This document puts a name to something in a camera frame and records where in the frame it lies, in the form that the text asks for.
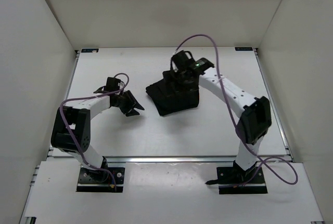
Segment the black skirt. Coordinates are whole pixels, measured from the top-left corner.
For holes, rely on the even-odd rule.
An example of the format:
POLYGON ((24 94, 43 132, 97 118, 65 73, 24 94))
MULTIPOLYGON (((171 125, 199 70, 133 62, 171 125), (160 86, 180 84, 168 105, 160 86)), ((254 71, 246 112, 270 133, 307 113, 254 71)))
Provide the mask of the black skirt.
POLYGON ((146 87, 146 93, 153 101, 160 116, 196 108, 199 104, 199 90, 190 90, 185 97, 168 97, 163 80, 146 87))

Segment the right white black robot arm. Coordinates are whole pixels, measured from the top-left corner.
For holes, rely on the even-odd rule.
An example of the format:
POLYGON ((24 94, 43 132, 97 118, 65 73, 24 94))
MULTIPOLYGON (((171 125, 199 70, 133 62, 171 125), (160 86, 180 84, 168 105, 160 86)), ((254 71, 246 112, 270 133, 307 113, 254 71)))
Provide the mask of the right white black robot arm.
POLYGON ((245 92, 216 68, 208 68, 202 75, 194 75, 198 85, 207 89, 224 103, 231 114, 237 116, 235 132, 240 139, 238 154, 233 164, 233 176, 246 182, 254 173, 260 144, 272 124, 270 101, 245 92))

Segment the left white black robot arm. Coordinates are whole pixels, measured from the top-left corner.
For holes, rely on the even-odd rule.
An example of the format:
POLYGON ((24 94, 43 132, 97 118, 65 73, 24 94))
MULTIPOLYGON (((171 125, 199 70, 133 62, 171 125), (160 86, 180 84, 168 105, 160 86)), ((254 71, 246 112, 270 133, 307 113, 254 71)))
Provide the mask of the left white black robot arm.
POLYGON ((58 108, 52 136, 52 147, 76 158, 96 181, 111 175, 104 156, 91 145, 91 120, 112 107, 127 117, 139 115, 144 107, 127 90, 117 90, 84 98, 68 99, 58 108))

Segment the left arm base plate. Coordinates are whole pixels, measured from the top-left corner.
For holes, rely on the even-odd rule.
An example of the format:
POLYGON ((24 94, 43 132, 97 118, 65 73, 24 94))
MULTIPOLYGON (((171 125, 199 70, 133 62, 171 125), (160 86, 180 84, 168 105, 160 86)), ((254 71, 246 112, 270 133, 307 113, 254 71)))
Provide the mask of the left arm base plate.
POLYGON ((111 167, 108 170, 114 176, 116 186, 107 172, 88 170, 81 166, 78 176, 77 192, 122 193, 125 177, 125 167, 111 167))

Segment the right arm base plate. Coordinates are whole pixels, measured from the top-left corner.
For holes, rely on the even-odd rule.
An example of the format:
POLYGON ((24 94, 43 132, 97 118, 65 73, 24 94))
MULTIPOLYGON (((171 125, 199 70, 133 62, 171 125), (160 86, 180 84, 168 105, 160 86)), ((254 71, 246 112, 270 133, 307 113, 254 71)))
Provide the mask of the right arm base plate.
POLYGON ((217 178, 209 180, 206 185, 218 185, 219 194, 267 194, 265 178, 262 168, 253 176, 248 175, 245 180, 236 176, 233 167, 217 167, 217 178))

